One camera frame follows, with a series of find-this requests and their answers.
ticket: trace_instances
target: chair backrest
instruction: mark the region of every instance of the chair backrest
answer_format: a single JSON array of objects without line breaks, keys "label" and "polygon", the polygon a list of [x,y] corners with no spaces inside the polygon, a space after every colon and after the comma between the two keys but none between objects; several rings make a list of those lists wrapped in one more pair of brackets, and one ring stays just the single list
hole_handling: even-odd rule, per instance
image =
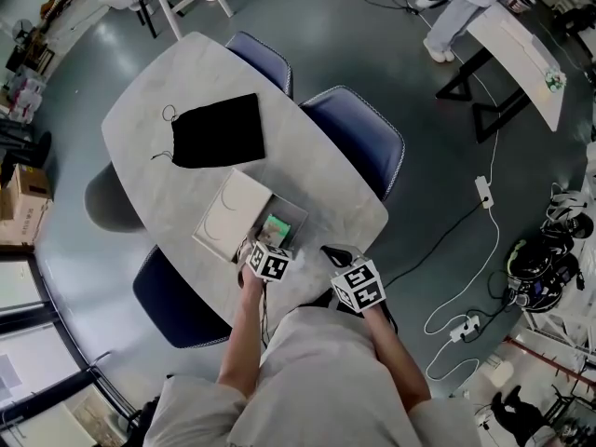
[{"label": "chair backrest", "polygon": [[398,131],[350,88],[338,86],[300,107],[385,200],[400,171],[405,143]]},{"label": "chair backrest", "polygon": [[135,232],[143,229],[111,162],[85,189],[85,209],[91,221],[103,230]]},{"label": "chair backrest", "polygon": [[235,34],[225,47],[238,55],[291,98],[292,76],[290,64],[274,49],[244,32]]},{"label": "chair backrest", "polygon": [[184,281],[155,246],[132,284],[137,300],[175,347],[202,347],[226,341],[232,328]]}]

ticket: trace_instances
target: red pole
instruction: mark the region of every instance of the red pole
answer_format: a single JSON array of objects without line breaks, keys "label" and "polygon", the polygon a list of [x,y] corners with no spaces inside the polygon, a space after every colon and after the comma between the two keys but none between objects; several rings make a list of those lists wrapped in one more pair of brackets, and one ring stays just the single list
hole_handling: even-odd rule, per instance
[{"label": "red pole", "polygon": [[519,341],[516,341],[513,338],[507,336],[505,338],[505,343],[509,343],[510,345],[514,345],[514,346],[518,347],[522,351],[528,353],[530,356],[533,356],[536,359],[540,359],[542,362],[547,363],[548,366],[551,366],[551,367],[553,367],[555,369],[558,369],[562,373],[567,374],[569,377],[573,377],[574,379],[577,379],[578,381],[580,381],[580,382],[588,385],[592,389],[596,390],[596,381],[592,381],[591,379],[588,379],[587,377],[584,377],[581,374],[578,374],[577,372],[574,372],[574,371],[572,371],[572,370],[570,370],[568,368],[565,368],[564,366],[562,366],[558,362],[555,362],[555,361],[553,361],[553,360],[551,360],[549,358],[545,358],[541,354],[536,353],[535,351],[533,351],[532,349],[530,349],[526,345],[523,345]]}]

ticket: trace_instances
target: oval table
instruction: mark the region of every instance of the oval table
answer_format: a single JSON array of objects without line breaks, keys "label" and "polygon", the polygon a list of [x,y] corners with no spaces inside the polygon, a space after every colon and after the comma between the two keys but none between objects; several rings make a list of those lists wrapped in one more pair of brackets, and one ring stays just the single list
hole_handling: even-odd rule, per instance
[{"label": "oval table", "polygon": [[[168,157],[151,157],[173,151],[171,124],[162,117],[166,105],[181,114],[250,93],[259,98],[266,159],[237,168],[308,212],[295,240],[296,262],[284,281],[270,284],[267,291],[271,329],[331,286],[321,245],[345,243],[365,251],[387,222],[385,207],[343,154],[281,90],[198,33],[145,68],[103,120],[102,133],[149,235],[188,284],[231,324],[240,294],[236,269],[192,237],[231,168],[182,169]],[[197,121],[197,130],[225,129],[201,127]]]}]

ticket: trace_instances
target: power strip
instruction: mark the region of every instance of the power strip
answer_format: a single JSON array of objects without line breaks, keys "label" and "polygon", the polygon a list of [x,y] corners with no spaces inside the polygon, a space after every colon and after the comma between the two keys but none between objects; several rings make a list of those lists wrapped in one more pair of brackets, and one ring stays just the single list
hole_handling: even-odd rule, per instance
[{"label": "power strip", "polygon": [[494,205],[493,195],[491,194],[491,188],[486,182],[486,177],[483,175],[476,178],[476,188],[478,189],[478,195],[481,197],[482,206],[485,209],[490,209]]},{"label": "power strip", "polygon": [[469,334],[472,334],[478,330],[481,326],[481,321],[478,316],[470,318],[465,323],[460,324],[457,328],[452,330],[449,335],[454,343],[461,341],[462,336],[465,338]]}]

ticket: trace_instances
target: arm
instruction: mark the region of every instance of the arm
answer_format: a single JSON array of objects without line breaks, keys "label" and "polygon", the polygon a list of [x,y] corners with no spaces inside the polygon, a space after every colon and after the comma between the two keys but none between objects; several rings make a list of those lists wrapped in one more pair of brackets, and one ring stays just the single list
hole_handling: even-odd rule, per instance
[{"label": "arm", "polygon": [[430,399],[427,380],[387,321],[380,305],[365,310],[377,358],[389,370],[406,412]]},{"label": "arm", "polygon": [[223,355],[217,384],[233,387],[247,398],[256,387],[261,359],[261,327],[259,304],[263,282],[247,265],[242,267],[244,288],[240,306],[234,318],[230,343]]}]

